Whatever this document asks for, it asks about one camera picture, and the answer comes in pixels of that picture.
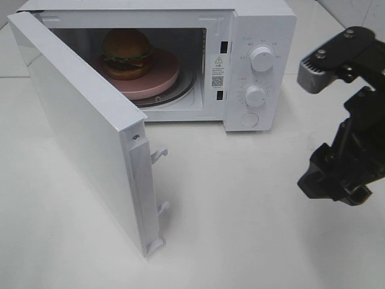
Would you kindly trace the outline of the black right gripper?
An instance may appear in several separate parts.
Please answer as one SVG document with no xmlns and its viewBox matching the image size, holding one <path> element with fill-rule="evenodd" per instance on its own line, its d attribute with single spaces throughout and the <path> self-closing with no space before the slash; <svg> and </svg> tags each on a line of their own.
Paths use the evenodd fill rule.
<svg viewBox="0 0 385 289">
<path fill-rule="evenodd" d="M 310 199 L 361 205 L 372 194 L 368 184 L 384 177 L 384 43 L 375 33 L 352 26 L 329 39 L 300 61 L 297 82 L 317 94 L 334 80 L 358 77 L 367 85 L 344 103 L 348 118 L 297 182 Z"/>
</svg>

